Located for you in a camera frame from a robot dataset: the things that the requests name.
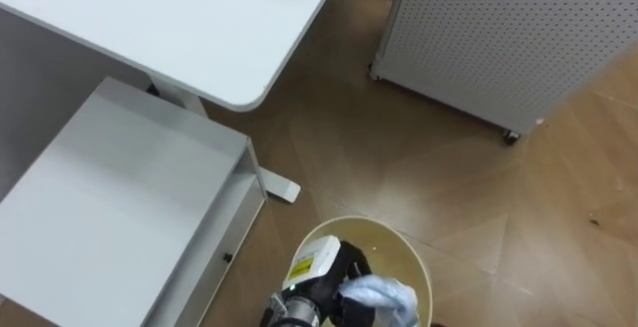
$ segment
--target white cloth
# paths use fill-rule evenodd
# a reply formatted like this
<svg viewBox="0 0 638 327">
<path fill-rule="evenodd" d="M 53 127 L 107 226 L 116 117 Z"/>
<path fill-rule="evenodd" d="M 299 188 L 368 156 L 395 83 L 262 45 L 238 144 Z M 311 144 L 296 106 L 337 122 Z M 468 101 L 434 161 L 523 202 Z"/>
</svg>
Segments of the white cloth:
<svg viewBox="0 0 638 327">
<path fill-rule="evenodd" d="M 419 327 L 417 294 L 395 278 L 366 275 L 339 287 L 342 296 L 375 308 L 376 321 L 387 327 Z"/>
</svg>

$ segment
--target pegboard panel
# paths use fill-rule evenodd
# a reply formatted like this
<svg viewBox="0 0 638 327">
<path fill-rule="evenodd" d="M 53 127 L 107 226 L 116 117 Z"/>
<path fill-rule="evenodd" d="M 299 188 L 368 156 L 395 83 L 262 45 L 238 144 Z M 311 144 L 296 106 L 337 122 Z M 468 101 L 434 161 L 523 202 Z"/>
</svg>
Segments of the pegboard panel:
<svg viewBox="0 0 638 327">
<path fill-rule="evenodd" d="M 638 0 L 395 0 L 374 73 L 526 133 L 637 37 Z"/>
</svg>

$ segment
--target desk foot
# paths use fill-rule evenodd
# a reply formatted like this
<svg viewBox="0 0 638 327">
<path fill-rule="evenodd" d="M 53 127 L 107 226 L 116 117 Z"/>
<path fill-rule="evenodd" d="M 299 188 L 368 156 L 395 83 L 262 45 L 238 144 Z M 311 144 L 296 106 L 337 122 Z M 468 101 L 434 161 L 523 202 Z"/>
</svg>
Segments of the desk foot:
<svg viewBox="0 0 638 327">
<path fill-rule="evenodd" d="M 297 199 L 299 191 L 301 191 L 301 186 L 299 186 L 298 183 L 263 167 L 260 167 L 259 169 L 261 171 L 263 184 L 266 186 L 266 191 L 277 197 L 281 197 L 290 203 Z"/>
</svg>

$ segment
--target desk leg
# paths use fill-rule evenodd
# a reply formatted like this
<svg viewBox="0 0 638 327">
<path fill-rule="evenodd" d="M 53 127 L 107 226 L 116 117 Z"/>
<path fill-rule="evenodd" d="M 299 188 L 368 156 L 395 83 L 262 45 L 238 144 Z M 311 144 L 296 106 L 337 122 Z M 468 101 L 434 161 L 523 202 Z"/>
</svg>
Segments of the desk leg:
<svg viewBox="0 0 638 327">
<path fill-rule="evenodd" d="M 197 95 L 155 77 L 151 77 L 151 81 L 155 85 L 159 92 L 159 96 L 162 99 L 208 119 L 206 110 L 203 108 L 203 104 Z M 257 162 L 257 157 L 254 153 L 252 154 L 253 160 Z M 259 168 L 258 173 L 261 174 L 260 179 L 263 181 L 266 191 L 275 196 L 281 197 L 290 203 L 297 199 L 297 196 L 301 191 L 301 186 L 299 186 L 298 183 L 263 167 Z"/>
</svg>

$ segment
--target desk top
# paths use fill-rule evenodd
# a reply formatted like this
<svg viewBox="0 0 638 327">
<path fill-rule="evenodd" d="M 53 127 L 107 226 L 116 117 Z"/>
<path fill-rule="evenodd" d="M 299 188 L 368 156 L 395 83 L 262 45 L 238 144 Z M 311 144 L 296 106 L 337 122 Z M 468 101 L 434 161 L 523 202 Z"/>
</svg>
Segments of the desk top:
<svg viewBox="0 0 638 327">
<path fill-rule="evenodd" d="M 0 0 L 235 111 L 264 99 L 324 0 Z"/>
</svg>

